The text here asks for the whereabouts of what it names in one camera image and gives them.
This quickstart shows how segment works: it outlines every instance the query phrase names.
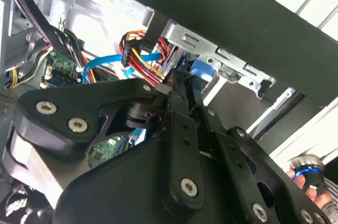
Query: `wire bundle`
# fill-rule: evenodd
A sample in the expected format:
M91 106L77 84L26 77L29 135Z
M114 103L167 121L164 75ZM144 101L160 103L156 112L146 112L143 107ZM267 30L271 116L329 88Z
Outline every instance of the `wire bundle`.
M132 39L142 40L145 34L146 34L145 30L130 31L126 33L122 37L120 44L119 44L119 50L121 54L124 53L125 44L127 41L130 41ZM162 64L169 53L168 46L163 40L163 38L158 39L158 42L156 43L156 48L162 56L162 58L158 62ZM164 75L157 70L158 68L155 68L151 66L149 63L147 63L139 55L139 53L137 52L135 48L131 49L130 61L128 62L128 64L132 68L134 68L140 75L142 75L143 78L151 85L154 85L156 83L161 83L163 79L165 78Z
M45 40L57 51L64 52L65 48L53 27L43 16L34 0L13 0L22 14L33 24L36 30L41 33Z
M47 56L50 54L50 52L53 50L53 47L50 45L46 46L41 52L39 52L36 56L36 60L34 62L34 65L30 69L30 71L23 77L18 78L18 68L14 68L12 70L13 72L13 80L10 85L10 88L16 88L17 86L31 80L36 73L38 72L39 68L41 67L43 61Z

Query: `finger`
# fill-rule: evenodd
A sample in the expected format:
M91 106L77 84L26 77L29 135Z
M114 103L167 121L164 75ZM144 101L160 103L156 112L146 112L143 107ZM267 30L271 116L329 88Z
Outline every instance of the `finger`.
M297 184L299 188L303 188L305 184L305 177L303 175L299 175L294 182Z
M295 176L295 171L294 170L288 170L287 172L286 172L286 174L287 174L287 176L289 177L289 178L294 178L294 176Z
M329 203L332 200L331 193L328 191L325 192L323 195L317 196L315 200L313 201L320 209L323 209L323 207Z
M313 188L309 188L307 191L306 191L306 195L312 200L314 201L316 196L317 196L317 191Z

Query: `circuit board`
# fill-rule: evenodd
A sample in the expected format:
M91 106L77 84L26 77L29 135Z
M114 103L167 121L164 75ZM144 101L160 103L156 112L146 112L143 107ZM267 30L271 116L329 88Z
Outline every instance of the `circuit board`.
M52 61L53 70L63 72L75 80L78 78L76 64L65 55L56 52L55 56L52 57Z
M96 71L98 81L116 80L116 78L102 70ZM67 55L53 52L47 61L46 71L40 88L57 88L82 83L82 74L77 72L77 65Z
M126 140L124 137L113 137L94 145L88 155L89 167L91 169L97 167L120 154L125 144Z

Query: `mounting hole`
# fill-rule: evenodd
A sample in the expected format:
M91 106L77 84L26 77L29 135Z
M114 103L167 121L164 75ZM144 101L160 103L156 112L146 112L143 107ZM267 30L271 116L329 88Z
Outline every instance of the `mounting hole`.
M185 138L185 139L183 140L183 143L184 143L184 145L186 145L186 146L189 146L189 145L190 145L190 141L189 141L187 138Z
M240 162L237 162L237 166L242 169L243 168L243 165L240 163Z

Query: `orange wire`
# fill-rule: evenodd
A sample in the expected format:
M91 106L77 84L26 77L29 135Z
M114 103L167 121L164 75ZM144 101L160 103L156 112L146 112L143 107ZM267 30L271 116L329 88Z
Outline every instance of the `orange wire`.
M142 75L142 73L136 68L136 67L133 67L131 63L128 63L132 68L134 68L135 71L137 71L139 74ZM143 77L143 79L145 79L150 85L154 86L154 84L148 80L147 78Z
M86 62L86 64L88 64L89 60L86 58L86 56L83 55L83 53L81 53L81 55L82 55L84 61ZM96 81L96 78L95 78L95 75L94 75L94 72L93 72L92 69L89 70L89 73L90 73L90 75L92 76L93 81L94 81L94 82L97 82L97 81Z

